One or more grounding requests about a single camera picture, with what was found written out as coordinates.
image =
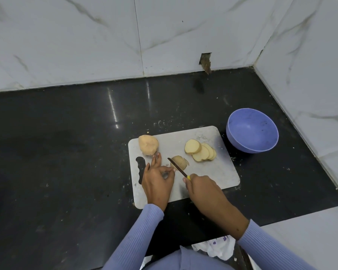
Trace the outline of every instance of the potato slice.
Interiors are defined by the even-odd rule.
[[[156,150],[159,147],[158,140],[151,135],[141,135],[138,138],[139,148],[146,155],[155,154]]]
[[[214,158],[216,158],[216,156],[217,156],[217,152],[216,152],[216,150],[215,149],[213,149],[213,151],[214,151],[214,155],[213,155],[213,157],[212,158],[208,158],[208,160],[214,160]]]
[[[171,158],[182,170],[185,170],[187,166],[189,166],[189,162],[187,159],[181,157],[180,155],[176,155]]]
[[[202,143],[202,146],[206,147],[209,151],[209,157],[208,159],[212,158],[214,156],[214,150],[211,146],[209,146],[207,143]]]
[[[200,152],[193,154],[193,159],[197,162],[201,162],[203,160],[207,160],[209,157],[209,150],[202,146]]]
[[[198,153],[201,150],[201,144],[195,139],[190,139],[185,143],[184,150],[187,154]]]

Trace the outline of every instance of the left hand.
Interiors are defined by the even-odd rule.
[[[169,172],[166,179],[162,176],[164,172]],[[148,163],[144,169],[142,181],[148,204],[154,204],[163,211],[166,209],[174,184],[174,172],[174,168],[161,166],[160,153],[153,155],[151,165]]]

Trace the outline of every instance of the person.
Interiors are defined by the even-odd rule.
[[[165,172],[168,173],[166,179],[162,177]],[[154,230],[163,219],[174,184],[174,173],[175,169],[161,166],[160,153],[155,154],[151,164],[146,165],[142,186],[148,204],[144,206],[133,227],[105,263],[104,270],[140,269]],[[191,174],[190,178],[191,180],[183,178],[183,181],[190,199],[199,211],[234,237],[262,270],[315,269],[265,233],[253,220],[249,221],[244,217],[208,176]],[[145,270],[232,269],[219,260],[182,246],[180,250],[144,268]]]

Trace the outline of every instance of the kitchen knife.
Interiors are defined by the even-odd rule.
[[[187,177],[189,180],[190,180],[190,176],[189,175],[186,175],[185,172],[183,172],[183,170],[171,159],[168,157],[168,160],[170,161],[170,163],[173,164],[173,166],[182,173],[182,175],[184,175],[184,177]]]

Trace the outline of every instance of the blue sweater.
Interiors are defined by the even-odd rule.
[[[103,270],[139,270],[148,249],[151,237],[163,211],[154,204],[145,205],[139,218],[111,255]],[[315,270],[304,260],[264,232],[252,220],[238,243],[254,259],[262,270]],[[180,247],[145,268],[145,270],[204,270],[232,269],[219,260]]]

